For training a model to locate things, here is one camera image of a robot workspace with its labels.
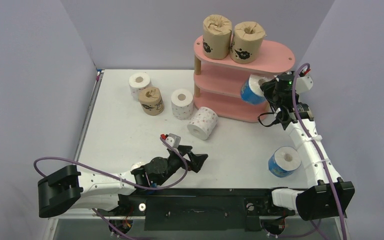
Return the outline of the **brown paper roll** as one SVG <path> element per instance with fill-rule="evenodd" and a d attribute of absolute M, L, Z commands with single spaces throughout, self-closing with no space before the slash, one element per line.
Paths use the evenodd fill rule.
<path fill-rule="evenodd" d="M 255 61 L 265 37 L 266 32 L 259 23 L 255 21 L 238 23 L 234 27 L 230 43 L 230 58 L 238 64 Z"/>

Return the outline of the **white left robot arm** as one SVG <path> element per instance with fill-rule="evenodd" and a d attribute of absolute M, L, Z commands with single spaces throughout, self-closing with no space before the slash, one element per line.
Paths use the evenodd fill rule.
<path fill-rule="evenodd" d="M 122 173 L 107 173 L 85 164 L 81 172 L 73 161 L 38 181 L 38 215 L 40 218 L 59 216 L 70 209 L 101 209 L 123 215 L 129 201 L 123 196 L 135 192 L 157 191 L 179 170 L 198 173 L 208 154 L 195 154 L 192 146 L 169 147 L 168 157 L 155 157 Z"/>

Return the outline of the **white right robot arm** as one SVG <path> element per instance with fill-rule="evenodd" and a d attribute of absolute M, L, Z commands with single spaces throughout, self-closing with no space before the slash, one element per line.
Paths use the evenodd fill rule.
<path fill-rule="evenodd" d="M 355 193 L 354 185 L 343 180 L 328 158 L 310 107 L 299 101 L 294 76 L 283 73 L 269 81 L 259 80 L 258 85 L 272 108 L 273 123 L 281 124 L 292 139 L 308 186 L 304 191 L 273 190 L 262 199 L 263 209 L 274 214 L 286 208 L 304 221 L 343 216 Z"/>

